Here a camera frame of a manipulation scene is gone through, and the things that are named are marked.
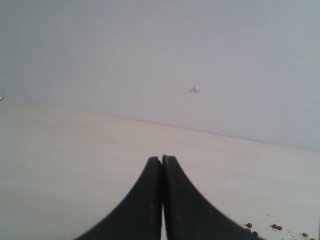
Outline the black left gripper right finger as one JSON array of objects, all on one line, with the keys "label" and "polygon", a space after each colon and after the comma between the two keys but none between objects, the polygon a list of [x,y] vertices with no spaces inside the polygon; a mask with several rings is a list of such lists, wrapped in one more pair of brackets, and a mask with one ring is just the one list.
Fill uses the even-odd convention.
[{"label": "black left gripper right finger", "polygon": [[259,240],[215,208],[175,156],[162,157],[162,202],[168,240]]}]

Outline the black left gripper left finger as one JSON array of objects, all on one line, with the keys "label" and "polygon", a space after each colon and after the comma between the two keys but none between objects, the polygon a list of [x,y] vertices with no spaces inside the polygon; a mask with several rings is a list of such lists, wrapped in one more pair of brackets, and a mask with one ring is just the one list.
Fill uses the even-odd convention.
[{"label": "black left gripper left finger", "polygon": [[78,240],[159,240],[162,232],[162,164],[150,157],[125,198]]}]

